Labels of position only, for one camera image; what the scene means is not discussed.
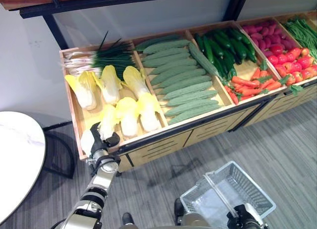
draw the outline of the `fake vegetable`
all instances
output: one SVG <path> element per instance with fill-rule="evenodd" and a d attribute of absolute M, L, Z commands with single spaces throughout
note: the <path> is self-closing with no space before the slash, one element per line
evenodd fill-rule
<path fill-rule="evenodd" d="M 122 88 L 121 80 L 117 77 L 113 65 L 107 65 L 101 75 L 101 79 L 94 74 L 95 81 L 103 94 L 107 104 L 115 105 L 119 99 L 119 90 Z"/>
<path fill-rule="evenodd" d="M 96 83 L 92 72 L 84 71 L 80 76 L 66 75 L 65 80 L 74 91 L 78 103 L 83 109 L 92 110 L 96 107 Z"/>

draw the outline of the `wooden produce bin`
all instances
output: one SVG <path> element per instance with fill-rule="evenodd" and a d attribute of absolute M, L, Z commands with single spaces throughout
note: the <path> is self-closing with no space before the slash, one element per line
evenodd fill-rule
<path fill-rule="evenodd" d="M 290 15 L 281 15 L 278 16 L 280 20 L 285 20 L 285 18 L 291 17 Z M 297 44 L 297 47 L 302 48 L 301 45 L 289 34 L 289 32 L 283 27 L 283 25 L 276 19 L 275 17 L 265 17 L 265 18 L 259 18 L 259 19 L 251 19 L 251 20 L 244 20 L 237 22 L 237 25 L 239 25 L 242 29 L 243 25 L 255 25 L 264 21 L 274 21 L 278 27 L 282 29 L 282 32 L 292 38 L 294 42 Z M 263 55 L 261 50 L 254 44 L 257 51 Z M 281 79 L 281 76 L 278 74 L 274 66 L 267 61 L 268 66 L 274 70 L 275 74 L 278 76 L 279 79 Z M 274 116 L 276 114 L 282 113 L 288 109 L 291 109 L 301 103 L 304 103 L 316 96 L 316 84 L 317 84 L 317 77 L 313 77 L 311 79 L 304 80 L 302 82 L 296 83 L 294 85 L 302 86 L 304 89 L 301 91 L 297 96 L 294 96 L 289 88 L 284 89 L 283 93 L 280 93 L 276 96 L 275 99 L 273 99 L 271 102 L 269 102 L 265 107 L 263 107 L 256 115 L 253 116 L 252 119 L 250 119 L 244 126 L 249 126 L 253 123 L 262 121 L 266 118 L 269 118 L 271 116 Z"/>

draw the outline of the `drawer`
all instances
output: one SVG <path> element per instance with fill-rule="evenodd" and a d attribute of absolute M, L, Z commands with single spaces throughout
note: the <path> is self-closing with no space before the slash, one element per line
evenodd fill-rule
<path fill-rule="evenodd" d="M 121 161 L 120 161 L 119 169 L 118 169 L 119 172 L 124 172 L 132 168 L 132 165 L 130 164 L 126 155 L 121 155 L 120 159 Z"/>
<path fill-rule="evenodd" d="M 180 150 L 181 148 L 183 148 L 191 132 L 191 130 L 186 131 L 167 139 L 157 141 L 148 146 L 138 148 L 128 155 L 134 166 L 140 166 L 142 164 Z"/>
<path fill-rule="evenodd" d="M 209 122 L 203 126 L 195 128 L 190 137 L 188 138 L 184 147 L 193 145 L 197 142 L 206 140 L 212 136 L 216 136 L 220 133 L 223 133 L 234 128 L 240 121 L 242 121 L 258 106 L 259 105 L 255 105 L 250 108 L 243 109 L 237 113 L 222 117 L 220 119 Z"/>

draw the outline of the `green vegetable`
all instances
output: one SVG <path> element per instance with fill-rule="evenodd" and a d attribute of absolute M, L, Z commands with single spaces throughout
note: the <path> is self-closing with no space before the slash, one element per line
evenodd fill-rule
<path fill-rule="evenodd" d="M 138 44 L 135 47 L 135 49 L 139 52 L 142 52 L 146 47 L 153 45 L 155 43 L 175 40 L 178 38 L 180 38 L 180 35 L 178 35 L 178 34 L 171 34 L 171 35 L 164 36 L 164 37 L 152 38 L 152 39 L 146 40 L 146 41 Z"/>
<path fill-rule="evenodd" d="M 174 83 L 170 86 L 167 86 L 166 88 L 162 89 L 158 95 L 160 94 L 168 94 L 172 91 L 181 89 L 181 88 L 185 88 L 194 84 L 199 84 L 199 83 L 203 83 L 206 81 L 211 81 L 211 77 L 207 76 L 207 75 L 202 75 L 202 76 L 197 76 L 197 77 L 193 77 L 193 78 L 188 78 L 188 79 L 184 79 L 182 81 L 179 81 L 177 83 Z"/>
<path fill-rule="evenodd" d="M 197 92 L 200 90 L 205 90 L 205 89 L 210 88 L 211 85 L 212 85 L 211 81 L 207 81 L 207 82 L 203 82 L 203 83 L 199 83 L 199 84 L 194 84 L 192 86 L 178 89 L 178 90 L 175 90 L 175 91 L 172 91 L 172 92 L 166 94 L 163 97 L 163 100 L 170 100 L 170 99 L 173 99 L 176 97 L 180 97 L 182 95 L 190 94 L 190 93 Z"/>
<path fill-rule="evenodd" d="M 206 74 L 206 71 L 204 69 L 195 69 L 195 70 L 191 70 L 191 71 L 186 71 L 184 73 L 175 75 L 173 77 L 170 77 L 169 79 L 163 81 L 162 83 L 160 83 L 157 86 L 158 88 L 165 88 L 167 86 L 170 86 L 172 84 L 176 84 L 179 81 L 191 78 L 191 77 L 196 77 L 196 76 L 200 76 L 200 75 L 204 75 Z"/>
<path fill-rule="evenodd" d="M 212 98 L 216 95 L 217 95 L 216 90 L 197 91 L 197 92 L 193 92 L 191 94 L 186 94 L 186 95 L 182 95 L 180 97 L 171 99 L 168 101 L 166 106 L 174 107 L 174 106 L 178 106 L 178 105 L 185 104 L 185 103 L 191 103 L 194 100 L 198 100 L 198 99 Z"/>
<path fill-rule="evenodd" d="M 180 59 L 186 59 L 190 56 L 189 53 L 180 53 L 180 54 L 175 54 L 175 55 L 171 55 L 168 57 L 161 57 L 161 58 L 157 58 L 157 59 L 151 59 L 151 60 L 147 60 L 145 62 L 143 62 L 143 66 L 144 67 L 158 67 L 176 60 L 180 60 Z"/>
<path fill-rule="evenodd" d="M 171 48 L 168 50 L 156 52 L 152 55 L 148 55 L 148 56 L 144 57 L 142 61 L 157 59 L 157 58 L 161 58 L 161 57 L 168 57 L 170 55 L 187 53 L 187 52 L 188 52 L 188 49 L 186 49 L 186 48 Z"/>
<path fill-rule="evenodd" d="M 171 42 L 162 42 L 162 43 L 157 43 L 154 45 L 151 45 L 149 47 L 146 47 L 143 51 L 145 54 L 152 54 L 164 50 L 168 50 L 170 48 L 175 48 L 175 47 L 184 47 L 188 45 L 190 41 L 188 40 L 177 40 L 177 41 L 171 41 Z"/>
<path fill-rule="evenodd" d="M 194 59 L 180 59 L 177 61 L 173 61 L 164 65 L 161 65 L 159 67 L 157 67 L 155 70 L 153 70 L 151 72 L 151 74 L 160 74 L 164 71 L 167 71 L 169 69 L 172 69 L 174 67 L 181 67 L 181 66 L 191 66 L 191 65 L 196 65 L 197 61 L 195 61 Z"/>
<path fill-rule="evenodd" d="M 189 47 L 189 52 L 193 56 L 195 60 L 209 73 L 212 75 L 216 75 L 219 77 L 218 70 L 214 67 L 214 65 L 204 56 L 203 53 L 201 53 L 197 47 L 193 44 L 190 43 L 188 45 Z"/>
<path fill-rule="evenodd" d="M 213 110 L 216 110 L 216 109 L 219 109 L 219 108 L 220 108 L 220 106 L 215 104 L 215 105 L 206 105 L 206 106 L 203 106 L 201 108 L 191 109 L 189 111 L 181 113 L 180 115 L 172 118 L 168 122 L 168 124 L 172 125 L 172 124 L 178 123 L 180 121 L 183 121 L 183 120 L 198 116 L 200 114 L 205 114 L 205 113 L 208 113 L 210 111 L 213 111 Z"/>
<path fill-rule="evenodd" d="M 179 105 L 175 108 L 172 108 L 172 109 L 168 110 L 164 115 L 165 116 L 175 116 L 175 115 L 181 114 L 183 112 L 186 112 L 190 109 L 201 108 L 204 106 L 211 106 L 211 105 L 217 105 L 217 104 L 218 104 L 217 100 L 198 99 L 198 100 L 192 101 L 190 103 L 182 104 L 182 105 Z"/>
<path fill-rule="evenodd" d="M 203 43 L 203 40 L 202 38 L 199 36 L 198 33 L 195 34 L 195 40 L 197 42 L 197 45 L 199 47 L 199 49 L 201 50 L 201 52 L 205 52 L 205 47 L 204 47 L 204 43 Z"/>
<path fill-rule="evenodd" d="M 203 36 L 203 42 L 204 42 L 204 47 L 205 47 L 205 54 L 207 59 L 213 64 L 213 55 L 212 55 L 212 51 L 211 51 L 211 46 L 209 45 L 209 40 L 206 36 Z"/>
<path fill-rule="evenodd" d="M 209 44 L 211 46 L 212 53 L 214 53 L 218 57 L 223 56 L 223 51 L 220 48 L 220 46 L 217 44 L 217 42 L 209 39 Z"/>
<path fill-rule="evenodd" d="M 190 66 L 178 66 L 174 67 L 172 69 L 169 69 L 168 71 L 165 71 L 161 74 L 158 74 L 151 80 L 152 85 L 159 84 L 165 80 L 167 80 L 170 77 L 173 77 L 175 75 L 181 74 L 186 71 L 192 71 L 196 69 L 197 67 L 195 65 L 190 65 Z"/>

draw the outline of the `white tabletop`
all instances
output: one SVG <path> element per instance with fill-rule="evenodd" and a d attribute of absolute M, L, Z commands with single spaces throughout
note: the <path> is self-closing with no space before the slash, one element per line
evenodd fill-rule
<path fill-rule="evenodd" d="M 0 223 L 27 196 L 45 158 L 45 136 L 31 117 L 0 112 Z"/>

